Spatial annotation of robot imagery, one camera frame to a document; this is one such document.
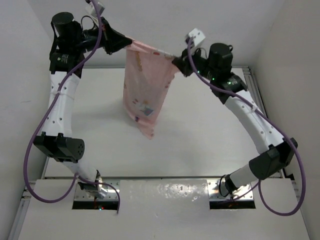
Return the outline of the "pink cartoon pillowcase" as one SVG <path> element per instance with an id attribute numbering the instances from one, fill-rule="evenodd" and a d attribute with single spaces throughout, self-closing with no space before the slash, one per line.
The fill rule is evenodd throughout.
<path id="1" fill-rule="evenodd" d="M 133 40 L 126 47 L 123 105 L 129 117 L 148 139 L 154 129 L 171 82 L 179 69 L 175 56 Z"/>

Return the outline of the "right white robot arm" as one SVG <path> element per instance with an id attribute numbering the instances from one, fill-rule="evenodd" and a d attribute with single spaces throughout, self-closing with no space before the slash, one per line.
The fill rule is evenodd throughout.
<path id="1" fill-rule="evenodd" d="M 232 50 L 231 45 L 214 43 L 208 58 L 201 56 L 200 49 L 191 55 L 198 74 L 214 86 L 211 91 L 238 118 L 258 152 L 248 164 L 221 178 L 219 193 L 223 197 L 250 182 L 267 179 L 288 166 L 294 155 L 283 134 L 264 119 L 246 83 L 232 72 Z"/>

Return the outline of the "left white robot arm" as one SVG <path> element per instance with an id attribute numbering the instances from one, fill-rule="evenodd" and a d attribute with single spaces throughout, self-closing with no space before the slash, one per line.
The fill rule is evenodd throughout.
<path id="1" fill-rule="evenodd" d="M 62 163 L 83 182 L 97 182 L 100 173 L 84 159 L 85 142 L 72 137 L 72 113 L 75 93 L 83 71 L 85 53 L 92 55 L 103 48 L 109 55 L 132 43 L 132 40 L 111 28 L 101 17 L 91 29 L 83 29 L 70 12 L 52 17 L 54 33 L 50 60 L 50 98 L 48 113 L 41 122 L 41 131 L 33 144 L 47 157 Z"/>

